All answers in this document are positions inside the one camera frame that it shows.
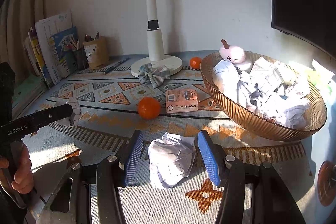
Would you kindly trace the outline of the person's left hand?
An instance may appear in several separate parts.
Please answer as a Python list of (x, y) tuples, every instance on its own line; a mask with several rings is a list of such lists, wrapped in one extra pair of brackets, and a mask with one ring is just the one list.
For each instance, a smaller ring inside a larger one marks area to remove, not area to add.
[[(19, 159), (18, 169), (14, 175), (11, 186), (20, 194), (28, 194), (34, 187), (33, 172), (31, 170), (30, 154), (27, 146), (22, 145), (22, 153)], [(9, 167), (9, 161), (1, 156), (1, 188), (3, 190), (9, 188), (9, 184), (5, 178), (3, 170)]]

